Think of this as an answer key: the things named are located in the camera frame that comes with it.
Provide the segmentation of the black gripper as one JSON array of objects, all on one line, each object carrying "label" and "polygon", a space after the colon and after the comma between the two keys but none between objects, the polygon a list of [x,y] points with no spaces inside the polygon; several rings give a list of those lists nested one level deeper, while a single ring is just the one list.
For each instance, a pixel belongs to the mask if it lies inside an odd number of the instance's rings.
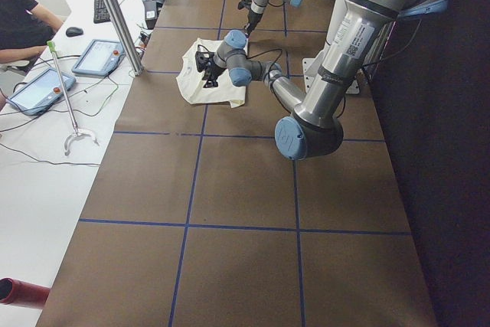
[{"label": "black gripper", "polygon": [[210,65],[204,72],[204,80],[206,81],[203,88],[218,87],[217,79],[224,72],[224,68],[217,65]]},{"label": "black gripper", "polygon": [[246,38],[249,38],[261,20],[261,14],[250,11],[247,16],[247,25],[244,28]]}]

